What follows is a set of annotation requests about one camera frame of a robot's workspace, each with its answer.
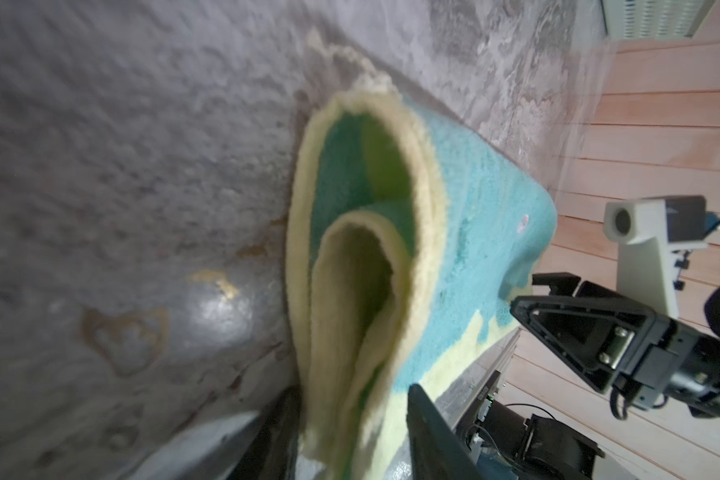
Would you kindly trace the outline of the teal and yellow towel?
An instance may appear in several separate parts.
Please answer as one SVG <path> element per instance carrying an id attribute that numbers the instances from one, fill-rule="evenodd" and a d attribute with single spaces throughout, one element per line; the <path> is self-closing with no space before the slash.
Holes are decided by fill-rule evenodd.
<path id="1" fill-rule="evenodd" d="M 431 398 L 517 323 L 557 212 L 548 191 L 469 128 L 359 70 L 309 119 L 286 232 L 302 454 L 325 479 L 381 479 L 407 434 L 407 391 Z"/>

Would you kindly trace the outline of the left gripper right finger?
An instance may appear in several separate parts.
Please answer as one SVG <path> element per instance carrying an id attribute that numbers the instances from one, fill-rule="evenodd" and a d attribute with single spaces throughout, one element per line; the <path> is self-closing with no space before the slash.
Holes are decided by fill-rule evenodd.
<path id="1" fill-rule="evenodd" d="M 409 387 L 406 422 L 413 479 L 482 479 L 464 445 L 419 384 Z"/>

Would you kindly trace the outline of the mint green plastic basket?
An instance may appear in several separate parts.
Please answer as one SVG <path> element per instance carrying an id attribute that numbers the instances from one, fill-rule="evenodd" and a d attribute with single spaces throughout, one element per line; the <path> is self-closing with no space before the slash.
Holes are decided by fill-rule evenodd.
<path id="1" fill-rule="evenodd" d="M 612 40 L 693 38 L 716 0 L 601 0 L 606 31 Z"/>

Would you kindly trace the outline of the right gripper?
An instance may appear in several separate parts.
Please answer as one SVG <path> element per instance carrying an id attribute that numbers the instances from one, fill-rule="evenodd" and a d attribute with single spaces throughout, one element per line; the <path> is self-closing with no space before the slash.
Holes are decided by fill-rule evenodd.
<path id="1" fill-rule="evenodd" d="M 569 272 L 535 273 L 550 296 L 519 296 L 511 314 L 590 388 L 614 417 L 671 398 L 695 418 L 720 418 L 720 287 L 704 313 L 710 334 Z"/>

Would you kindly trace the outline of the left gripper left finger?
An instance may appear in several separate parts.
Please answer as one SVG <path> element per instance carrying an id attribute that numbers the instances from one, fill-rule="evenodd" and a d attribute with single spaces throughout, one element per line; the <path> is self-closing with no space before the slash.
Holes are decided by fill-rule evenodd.
<path id="1" fill-rule="evenodd" d="M 292 386 L 269 410 L 263 426 L 227 479 L 294 479 L 300 416 L 300 389 Z"/>

